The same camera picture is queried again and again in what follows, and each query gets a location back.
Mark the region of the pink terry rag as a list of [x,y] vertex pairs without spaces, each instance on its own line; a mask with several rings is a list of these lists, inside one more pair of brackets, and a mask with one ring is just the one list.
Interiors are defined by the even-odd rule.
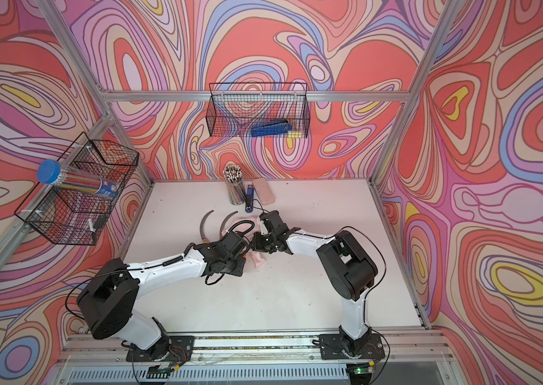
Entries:
[[[249,231],[245,236],[246,239],[251,241],[253,239],[254,233],[258,232],[259,230],[260,229],[258,227],[255,227],[255,229]],[[252,262],[254,264],[255,269],[259,269],[267,261],[265,256],[263,256],[263,254],[261,252],[254,251],[254,250],[247,251],[247,253],[245,253],[243,258],[246,261]]]

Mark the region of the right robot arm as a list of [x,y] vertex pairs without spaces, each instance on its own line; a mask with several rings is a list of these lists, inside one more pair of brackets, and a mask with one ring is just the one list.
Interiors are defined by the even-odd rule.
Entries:
[[372,332],[366,322],[366,292],[374,287],[378,268],[353,233],[342,229],[334,235],[310,234],[289,227],[276,210],[262,213],[260,222],[265,232],[253,235],[253,250],[318,260],[332,288],[343,299],[340,338],[355,347],[366,344]]

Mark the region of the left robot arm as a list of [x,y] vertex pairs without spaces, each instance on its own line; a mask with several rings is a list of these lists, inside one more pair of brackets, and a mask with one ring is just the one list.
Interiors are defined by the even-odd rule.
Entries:
[[125,264],[106,263],[77,296],[77,306],[93,338],[120,338],[154,361],[164,359],[173,347],[162,324],[134,309],[138,299],[176,282],[234,275],[244,272],[250,242],[244,232],[231,231],[217,242],[191,243],[173,257]]

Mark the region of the wooden handle sickle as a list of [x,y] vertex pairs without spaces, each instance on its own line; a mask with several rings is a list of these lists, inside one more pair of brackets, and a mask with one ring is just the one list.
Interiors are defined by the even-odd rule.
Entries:
[[208,243],[209,242],[209,238],[206,235],[206,222],[207,222],[207,219],[209,218],[209,216],[212,215],[212,213],[214,213],[214,212],[215,212],[215,210],[210,210],[207,213],[205,213],[203,218],[201,219],[201,221],[199,223],[199,236],[201,237],[202,243]]
[[221,225],[220,225],[220,231],[219,231],[219,236],[220,236],[220,237],[223,236],[227,224],[229,223],[229,221],[231,221],[231,218],[233,218],[233,217],[236,215],[236,213],[237,213],[237,211],[233,211],[233,212],[229,213],[229,214],[223,219],[223,221],[221,222]]

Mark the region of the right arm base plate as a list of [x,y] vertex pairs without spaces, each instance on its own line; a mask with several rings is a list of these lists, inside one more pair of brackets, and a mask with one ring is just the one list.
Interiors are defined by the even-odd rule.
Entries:
[[319,347],[321,359],[324,360],[368,359],[379,362],[386,356],[382,337],[373,332],[355,340],[342,333],[324,334],[319,335],[313,343]]

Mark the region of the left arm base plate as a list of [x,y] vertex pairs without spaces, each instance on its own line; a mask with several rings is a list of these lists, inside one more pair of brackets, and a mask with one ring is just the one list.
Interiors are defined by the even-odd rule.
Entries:
[[194,349],[194,336],[170,335],[160,338],[146,350],[135,345],[129,346],[126,361],[129,363],[169,362],[184,364],[191,360]]

